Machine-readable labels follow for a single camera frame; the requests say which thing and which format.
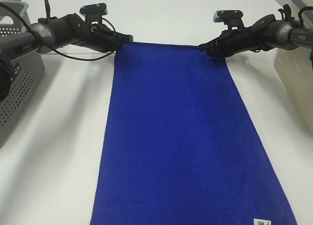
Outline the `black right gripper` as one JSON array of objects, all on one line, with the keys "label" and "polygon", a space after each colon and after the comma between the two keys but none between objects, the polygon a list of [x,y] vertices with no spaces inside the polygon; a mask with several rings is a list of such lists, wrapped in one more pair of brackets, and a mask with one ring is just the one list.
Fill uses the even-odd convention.
[{"label": "black right gripper", "polygon": [[254,50],[257,42],[248,28],[232,31],[223,31],[217,40],[200,44],[199,50],[208,55],[232,56],[234,54]]}]

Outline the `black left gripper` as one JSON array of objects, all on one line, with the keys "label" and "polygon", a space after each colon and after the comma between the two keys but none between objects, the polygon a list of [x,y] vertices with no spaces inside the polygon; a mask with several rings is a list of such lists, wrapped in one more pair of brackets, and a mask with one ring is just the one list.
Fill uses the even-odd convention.
[{"label": "black left gripper", "polygon": [[102,35],[93,29],[90,23],[82,20],[76,13],[68,15],[68,24],[73,33],[72,45],[89,48],[95,51],[114,51],[127,43],[134,41],[132,35],[115,32],[114,40],[109,35]]}]

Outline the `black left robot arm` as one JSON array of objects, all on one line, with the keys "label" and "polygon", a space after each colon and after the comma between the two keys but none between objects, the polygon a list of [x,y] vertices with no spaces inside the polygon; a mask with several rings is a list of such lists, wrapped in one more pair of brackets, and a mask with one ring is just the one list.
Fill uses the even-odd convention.
[{"label": "black left robot arm", "polygon": [[81,46],[98,52],[114,52],[133,41],[132,35],[122,34],[105,25],[90,24],[77,14],[62,18],[41,18],[27,32],[5,36],[0,40],[0,98],[9,94],[13,81],[20,73],[16,60],[31,52],[45,54],[67,45]]}]

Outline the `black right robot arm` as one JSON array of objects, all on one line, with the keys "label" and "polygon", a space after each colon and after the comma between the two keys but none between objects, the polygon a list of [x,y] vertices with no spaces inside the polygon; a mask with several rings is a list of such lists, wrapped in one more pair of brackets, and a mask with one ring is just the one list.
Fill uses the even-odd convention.
[{"label": "black right robot arm", "polygon": [[240,10],[219,10],[213,17],[213,22],[223,22],[228,29],[222,31],[217,38],[199,45],[201,52],[208,55],[230,57],[244,51],[269,51],[274,48],[294,50],[298,47],[313,47],[313,29],[304,25],[302,14],[312,10],[305,6],[298,12],[299,19],[291,16],[291,8],[285,4],[278,11],[282,19],[278,20],[273,14],[266,15],[253,25],[245,27],[242,21],[243,12]]}]

